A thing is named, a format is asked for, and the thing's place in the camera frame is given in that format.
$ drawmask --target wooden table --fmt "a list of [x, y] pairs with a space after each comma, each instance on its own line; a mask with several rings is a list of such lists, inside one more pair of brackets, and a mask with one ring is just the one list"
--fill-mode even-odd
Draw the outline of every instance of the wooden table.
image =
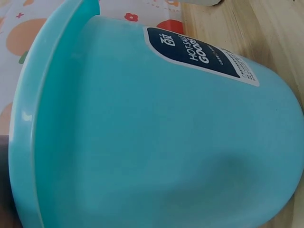
[[[304, 106], [304, 0], [183, 4], [186, 34], [277, 72]], [[304, 177], [286, 207], [262, 228], [304, 227]]]

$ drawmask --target red flower pattern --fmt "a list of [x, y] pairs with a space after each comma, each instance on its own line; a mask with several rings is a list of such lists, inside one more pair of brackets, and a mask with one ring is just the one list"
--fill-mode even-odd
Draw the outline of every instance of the red flower pattern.
[[138, 16], [136, 14], [126, 13], [124, 16], [129, 21], [138, 21]]

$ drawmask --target bucket lip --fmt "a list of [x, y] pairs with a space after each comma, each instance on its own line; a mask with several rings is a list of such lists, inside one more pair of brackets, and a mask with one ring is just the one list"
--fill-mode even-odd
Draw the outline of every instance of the bucket lip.
[[[9, 129], [9, 178], [24, 228], [33, 222], [35, 227], [44, 228], [34, 162], [37, 114], [54, 53], [77, 12], [87, 18], [98, 15], [98, 0], [65, 0], [52, 13], [28, 52], [15, 92]], [[34, 218], [27, 218], [26, 210], [34, 212]]]

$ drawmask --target plastic container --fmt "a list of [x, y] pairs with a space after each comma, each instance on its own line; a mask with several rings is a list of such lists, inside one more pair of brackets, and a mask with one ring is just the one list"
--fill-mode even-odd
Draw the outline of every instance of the plastic container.
[[24, 228], [254, 228], [292, 196], [304, 118], [269, 69], [66, 0], [28, 53], [9, 171]]

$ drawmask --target label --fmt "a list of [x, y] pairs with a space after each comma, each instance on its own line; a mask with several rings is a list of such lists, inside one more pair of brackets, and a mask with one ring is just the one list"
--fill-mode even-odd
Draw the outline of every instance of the label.
[[238, 55], [181, 34], [144, 27], [146, 44], [165, 60], [259, 86], [248, 64]]

